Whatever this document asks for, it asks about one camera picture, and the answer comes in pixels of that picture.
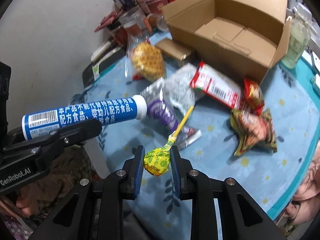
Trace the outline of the person's left hand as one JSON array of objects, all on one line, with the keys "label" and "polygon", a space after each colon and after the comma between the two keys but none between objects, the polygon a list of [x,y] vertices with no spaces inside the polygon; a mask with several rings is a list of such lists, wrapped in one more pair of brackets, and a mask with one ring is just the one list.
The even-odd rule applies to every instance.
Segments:
[{"label": "person's left hand", "polygon": [[29,184],[20,188],[20,195],[17,197],[16,206],[25,217],[39,215],[49,205],[50,201],[45,198],[43,190],[38,185]]}]

